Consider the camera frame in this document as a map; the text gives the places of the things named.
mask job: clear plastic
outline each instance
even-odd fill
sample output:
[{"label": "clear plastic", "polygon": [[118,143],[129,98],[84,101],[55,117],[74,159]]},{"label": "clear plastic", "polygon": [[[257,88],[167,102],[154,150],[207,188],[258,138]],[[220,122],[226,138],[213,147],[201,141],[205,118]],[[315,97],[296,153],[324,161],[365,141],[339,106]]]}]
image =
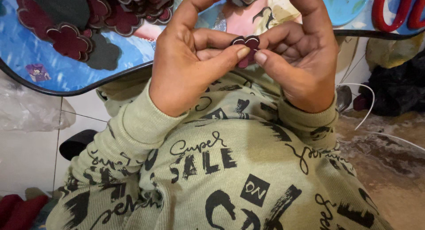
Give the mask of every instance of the clear plastic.
[{"label": "clear plastic", "polygon": [[0,71],[0,130],[52,131],[69,126],[61,97],[33,91]]}]

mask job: black cloth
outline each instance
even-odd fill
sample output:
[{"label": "black cloth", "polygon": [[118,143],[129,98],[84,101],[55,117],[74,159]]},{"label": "black cloth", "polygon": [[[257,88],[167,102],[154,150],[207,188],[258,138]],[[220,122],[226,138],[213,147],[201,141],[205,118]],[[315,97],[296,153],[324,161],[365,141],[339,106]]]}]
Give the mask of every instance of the black cloth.
[{"label": "black cloth", "polygon": [[[368,86],[375,92],[372,113],[376,115],[399,116],[412,110],[425,111],[425,51],[398,67],[376,67]],[[368,89],[362,88],[360,92],[372,102]]]}]

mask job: hand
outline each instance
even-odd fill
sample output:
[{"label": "hand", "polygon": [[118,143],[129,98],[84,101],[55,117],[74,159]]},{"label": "hand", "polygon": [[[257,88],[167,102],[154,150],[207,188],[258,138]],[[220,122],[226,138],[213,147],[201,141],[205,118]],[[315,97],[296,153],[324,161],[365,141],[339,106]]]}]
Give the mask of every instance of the hand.
[{"label": "hand", "polygon": [[290,0],[303,18],[260,35],[254,58],[277,81],[295,107],[319,113],[334,98],[338,45],[332,23],[322,0]]},{"label": "hand", "polygon": [[209,84],[249,53],[245,45],[229,47],[237,35],[193,28],[198,13],[218,1],[183,0],[156,41],[149,94],[155,106],[169,116],[193,107]]}]

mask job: white cable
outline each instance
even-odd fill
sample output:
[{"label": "white cable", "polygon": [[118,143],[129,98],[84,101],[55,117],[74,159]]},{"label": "white cable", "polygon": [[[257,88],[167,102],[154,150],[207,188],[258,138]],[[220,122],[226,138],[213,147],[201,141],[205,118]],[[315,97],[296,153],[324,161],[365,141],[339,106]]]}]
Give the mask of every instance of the white cable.
[{"label": "white cable", "polygon": [[373,134],[377,134],[377,135],[385,135],[385,136],[393,137],[393,138],[396,138],[396,139],[399,139],[399,140],[404,141],[404,142],[406,142],[406,143],[409,143],[409,144],[411,144],[411,145],[413,145],[413,146],[415,146],[415,147],[417,147],[417,148],[419,148],[419,149],[421,149],[421,150],[425,151],[425,149],[424,149],[424,148],[422,148],[421,146],[415,145],[414,143],[409,142],[409,141],[407,141],[407,140],[405,140],[405,139],[402,139],[402,138],[400,138],[400,137],[396,137],[396,136],[389,135],[389,134],[384,134],[384,133],[379,133],[379,132],[373,132],[373,131],[365,131],[365,130],[362,130],[362,132],[367,132],[367,133],[373,133]]},{"label": "white cable", "polygon": [[[363,84],[357,84],[357,83],[342,83],[342,84],[337,84],[337,86],[339,86],[339,85],[359,85],[359,86],[364,86],[364,87],[368,88],[372,92],[372,105],[371,105],[371,108],[369,109],[369,112],[366,114],[366,116],[362,120],[362,122],[360,122],[360,124],[354,129],[354,131],[356,131],[360,127],[360,125],[363,124],[363,122],[366,120],[366,118],[368,118],[370,112],[372,111],[373,105],[375,103],[375,93],[373,92],[373,90],[369,86],[366,86],[366,85],[363,85]],[[401,141],[404,141],[406,143],[409,143],[409,144],[411,144],[411,145],[413,145],[413,146],[415,146],[415,147],[417,147],[417,148],[425,151],[425,149],[422,148],[421,146],[415,145],[414,143],[409,142],[409,141],[407,141],[405,139],[402,139],[400,137],[397,137],[397,136],[393,136],[393,135],[389,135],[389,134],[384,134],[384,133],[379,133],[379,132],[373,132],[373,131],[366,131],[366,130],[362,130],[362,132],[373,133],[373,134],[377,134],[377,135],[385,135],[385,136],[393,137],[393,138],[396,138],[398,140],[401,140]]]},{"label": "white cable", "polygon": [[363,124],[363,122],[366,120],[366,118],[368,118],[370,112],[372,111],[373,104],[375,103],[375,93],[373,92],[372,88],[370,88],[369,86],[363,85],[363,84],[357,84],[357,83],[342,83],[342,84],[337,84],[337,86],[339,86],[339,85],[359,85],[359,86],[364,86],[364,87],[368,88],[372,92],[372,105],[371,105],[371,108],[369,109],[368,113],[366,114],[366,116],[362,120],[362,122],[360,122],[360,124],[354,129],[354,130],[357,130],[360,127],[360,125]]}]

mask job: green sweatshirt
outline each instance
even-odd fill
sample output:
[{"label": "green sweatshirt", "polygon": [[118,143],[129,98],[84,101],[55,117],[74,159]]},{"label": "green sweatshirt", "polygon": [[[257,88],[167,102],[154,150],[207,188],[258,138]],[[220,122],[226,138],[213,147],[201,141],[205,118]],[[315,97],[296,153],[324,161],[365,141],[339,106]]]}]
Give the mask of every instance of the green sweatshirt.
[{"label": "green sweatshirt", "polygon": [[335,100],[302,112],[253,67],[177,118],[155,107],[149,83],[108,100],[114,117],[72,159],[47,229],[391,229],[339,156]]}]

